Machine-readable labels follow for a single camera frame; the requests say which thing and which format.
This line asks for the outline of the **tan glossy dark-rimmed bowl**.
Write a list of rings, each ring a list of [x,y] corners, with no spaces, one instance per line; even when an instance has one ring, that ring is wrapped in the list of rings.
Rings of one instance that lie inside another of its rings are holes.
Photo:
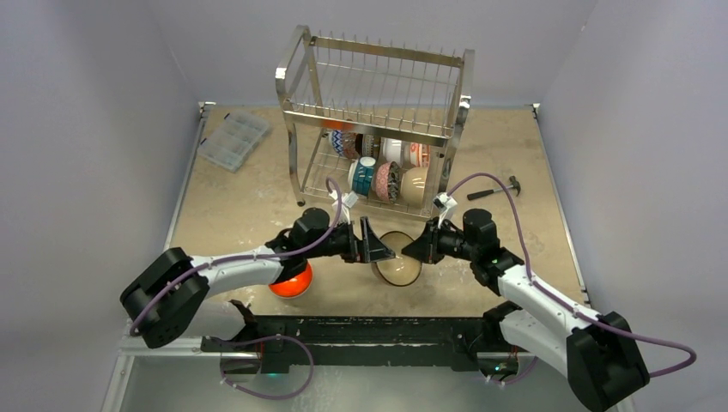
[[[390,231],[382,235],[381,240],[395,252],[395,257],[372,264],[373,273],[395,287],[414,283],[422,273],[422,263],[402,253],[403,248],[414,239],[404,232]]]

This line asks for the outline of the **black white floral bowl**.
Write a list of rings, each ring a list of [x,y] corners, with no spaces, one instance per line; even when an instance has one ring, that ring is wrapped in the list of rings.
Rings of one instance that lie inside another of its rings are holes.
[[[384,203],[395,203],[400,192],[401,167],[395,161],[381,164],[374,176],[374,193]]]

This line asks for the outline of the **red orange bowl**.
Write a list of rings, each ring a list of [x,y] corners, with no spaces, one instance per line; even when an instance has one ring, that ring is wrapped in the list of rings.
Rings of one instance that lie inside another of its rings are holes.
[[[307,264],[298,275],[285,281],[269,285],[269,290],[282,299],[293,299],[304,294],[312,285],[313,269]]]

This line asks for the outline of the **orange floral patterned bowl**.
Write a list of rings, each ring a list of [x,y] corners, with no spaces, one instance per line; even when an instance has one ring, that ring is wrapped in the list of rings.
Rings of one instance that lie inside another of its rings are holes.
[[[429,167],[430,146],[423,143],[411,142],[409,144],[408,159],[413,167]]]

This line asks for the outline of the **stainless steel dish rack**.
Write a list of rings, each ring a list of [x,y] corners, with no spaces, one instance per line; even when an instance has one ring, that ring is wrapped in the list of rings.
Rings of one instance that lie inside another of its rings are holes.
[[[351,162],[330,139],[355,132],[401,142],[402,168],[413,164],[411,144],[427,146],[431,156],[422,202],[369,194],[358,207],[417,220],[434,215],[433,197],[448,189],[468,118],[474,63],[471,49],[433,51],[297,26],[275,72],[296,203],[324,201],[327,179],[345,184]]]

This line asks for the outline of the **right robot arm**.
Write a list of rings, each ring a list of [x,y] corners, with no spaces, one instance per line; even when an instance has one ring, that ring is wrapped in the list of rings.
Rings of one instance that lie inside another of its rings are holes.
[[[468,262],[481,285],[516,306],[484,323],[483,341],[532,353],[560,372],[590,411],[605,411],[650,382],[627,320],[583,306],[531,274],[524,259],[501,246],[488,211],[466,211],[462,227],[433,218],[402,253],[423,264],[445,257]]]

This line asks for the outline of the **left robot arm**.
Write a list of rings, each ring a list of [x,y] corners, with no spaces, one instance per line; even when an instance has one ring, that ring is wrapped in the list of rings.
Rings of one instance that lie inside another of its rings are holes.
[[[119,297],[131,320],[130,335],[141,337],[148,348],[161,348],[183,335],[208,298],[286,282],[313,258],[373,264],[396,256],[366,216],[360,227],[356,235],[352,223],[332,224],[326,211],[309,208],[274,239],[241,254],[194,257],[180,247],[168,248]]]

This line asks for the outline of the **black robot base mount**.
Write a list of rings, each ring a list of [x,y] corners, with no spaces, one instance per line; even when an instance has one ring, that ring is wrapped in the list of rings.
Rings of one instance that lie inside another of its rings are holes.
[[[263,339],[263,373],[287,373],[313,362],[341,367],[447,367],[479,370],[480,353],[511,346],[500,322],[518,306],[506,302],[480,317],[323,317],[257,315],[233,338],[205,337],[207,353],[252,353]]]

